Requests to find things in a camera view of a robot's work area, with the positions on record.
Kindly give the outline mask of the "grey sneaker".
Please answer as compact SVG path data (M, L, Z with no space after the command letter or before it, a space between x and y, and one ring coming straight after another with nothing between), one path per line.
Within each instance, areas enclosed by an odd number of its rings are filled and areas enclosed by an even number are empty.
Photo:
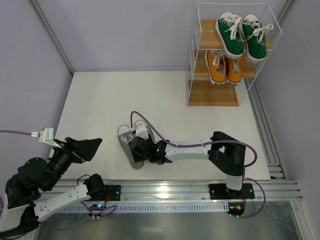
M153 133L151 127L149 126L149 124L148 124L146 121L144 121L144 120L137 120L137 121L134 123L134 127L137 126L137 125L140 125L140 124L146 126L146 128L147 128L147 130L148 130L148 140L150 140L152 143L155 143L155 142L156 142L156 141L155 141L155 136L154 136L154 133Z
M121 125L117 130L118 142L123 149L131 167L135 170L140 170L144 166L142 157L130 150L130 143L134 139L131 128L128 125Z

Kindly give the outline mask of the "orange sneaker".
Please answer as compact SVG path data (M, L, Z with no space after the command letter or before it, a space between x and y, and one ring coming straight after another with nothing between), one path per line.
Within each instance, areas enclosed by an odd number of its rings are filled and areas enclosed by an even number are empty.
M223 50L207 50L205 63L214 86L222 86L227 78L226 56Z
M245 64L245 56L242 55L239 59L227 58L227 76L226 81L231 86L240 84L243 78L243 69Z

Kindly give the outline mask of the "green sneaker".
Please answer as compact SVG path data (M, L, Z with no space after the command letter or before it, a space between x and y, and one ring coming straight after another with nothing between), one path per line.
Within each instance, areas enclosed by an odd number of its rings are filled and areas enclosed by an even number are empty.
M240 31L241 17L232 12L222 13L215 23L215 32L222 44L225 55L240 59L244 53L245 40Z
M246 42L246 56L252 62L263 61L267 56L265 31L272 30L272 23L263 26L254 14L246 14L241 19L240 31Z

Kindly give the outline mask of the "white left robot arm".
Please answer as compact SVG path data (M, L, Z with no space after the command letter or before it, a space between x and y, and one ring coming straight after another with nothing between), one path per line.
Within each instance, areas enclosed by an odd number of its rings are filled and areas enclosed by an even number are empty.
M102 142L101 138L54 139L48 142L53 149L48 160L34 157L19 167L5 186L0 238L4 240L25 235L37 229L59 210L74 203L102 199L106 187L97 173L69 191L50 199L42 199L43 193L51 192L72 164L91 161Z

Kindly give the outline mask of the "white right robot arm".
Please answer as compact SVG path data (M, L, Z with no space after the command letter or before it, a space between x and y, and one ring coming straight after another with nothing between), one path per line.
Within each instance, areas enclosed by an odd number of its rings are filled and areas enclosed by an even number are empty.
M209 161L226 175L225 191L229 195L242 193L246 146L221 131L214 132L211 138L188 144L169 140L154 142L150 136L146 139L135 136L128 147L134 163L147 160L163 165L184 160Z

